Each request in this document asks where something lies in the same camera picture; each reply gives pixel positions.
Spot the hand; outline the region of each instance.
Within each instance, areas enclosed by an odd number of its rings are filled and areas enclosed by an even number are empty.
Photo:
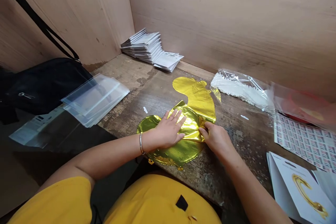
[[[182,111],[174,110],[168,117],[169,111],[167,111],[159,122],[159,124],[149,131],[144,132],[145,136],[144,151],[150,152],[157,148],[169,148],[174,146],[178,141],[184,138],[185,134],[177,134],[181,129],[183,123],[186,121],[186,117],[183,117],[179,122]]]
[[[237,153],[226,130],[211,122],[205,122],[206,130],[198,128],[209,148],[218,155],[220,152],[226,154]]]

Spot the silver bangle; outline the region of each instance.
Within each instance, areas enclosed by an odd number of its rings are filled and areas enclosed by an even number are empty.
[[[144,150],[143,150],[143,148],[142,148],[141,136],[142,136],[142,132],[140,133],[140,150],[141,150],[141,153],[142,153],[143,155],[145,155],[146,152],[144,152]]]

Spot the zipper pull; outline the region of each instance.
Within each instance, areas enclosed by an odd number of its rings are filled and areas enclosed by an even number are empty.
[[[29,94],[26,94],[26,93],[19,93],[19,96],[24,96],[24,97],[26,97],[26,98],[28,98],[28,99],[34,99],[35,97],[34,96],[31,96],[31,95],[29,95]]]

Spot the gold letter balloon image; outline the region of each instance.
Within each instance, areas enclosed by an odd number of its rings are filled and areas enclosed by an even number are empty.
[[[156,149],[148,153],[149,162],[157,162],[162,165],[176,166],[182,170],[185,163],[195,159],[204,148],[204,139],[198,128],[203,127],[205,121],[215,123],[215,104],[210,95],[211,91],[206,89],[205,81],[197,82],[193,78],[179,77],[173,81],[173,88],[188,97],[188,104],[180,101],[176,104],[169,115],[175,110],[182,110],[179,120],[187,117],[179,133],[184,133],[185,137],[175,146],[168,149]],[[156,115],[146,117],[141,121],[136,130],[137,133],[155,128],[161,121]]]
[[[296,175],[294,173],[292,174],[292,179],[297,189],[299,190],[301,196],[305,199],[305,201],[307,201],[308,204],[311,205],[313,209],[316,212],[318,212],[323,219],[326,219],[328,217],[328,212],[326,211],[326,209],[320,203],[313,202],[304,191],[302,185],[306,186],[310,190],[312,189],[311,186],[307,183],[307,181],[305,181],[299,175]]]

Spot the plywood wall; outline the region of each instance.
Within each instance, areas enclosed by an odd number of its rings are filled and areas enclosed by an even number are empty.
[[[131,0],[136,30],[206,70],[336,100],[336,0]]]
[[[92,71],[134,34],[129,0],[27,0]],[[15,0],[0,0],[0,65],[21,71],[63,54]]]

